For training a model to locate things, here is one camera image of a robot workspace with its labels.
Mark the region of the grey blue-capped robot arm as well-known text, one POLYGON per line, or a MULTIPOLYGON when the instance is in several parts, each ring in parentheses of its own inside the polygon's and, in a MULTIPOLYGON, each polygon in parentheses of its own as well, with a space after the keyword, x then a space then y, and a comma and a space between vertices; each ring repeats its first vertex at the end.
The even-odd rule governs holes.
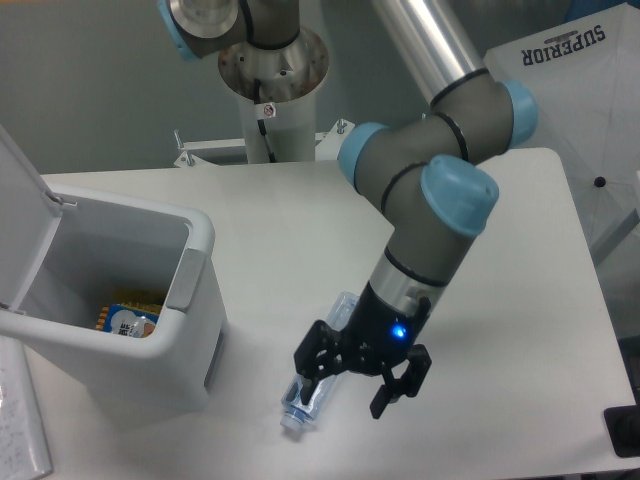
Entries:
MULTIPOLYGON (((301 25, 298 2, 162 1, 158 8, 182 57, 217 56, 245 110, 250 161, 312 154, 314 116, 286 121, 284 110, 318 89, 328 54, 301 25)), ((379 418, 418 394, 431 365, 418 335, 498 200, 480 164, 529 139, 538 110, 524 86, 491 76, 447 2, 378 1, 374 8, 430 111, 398 130, 364 123, 343 140, 343 175, 393 232, 348 323, 314 322, 294 363, 306 405, 328 377, 381 377, 370 405, 379 418)))

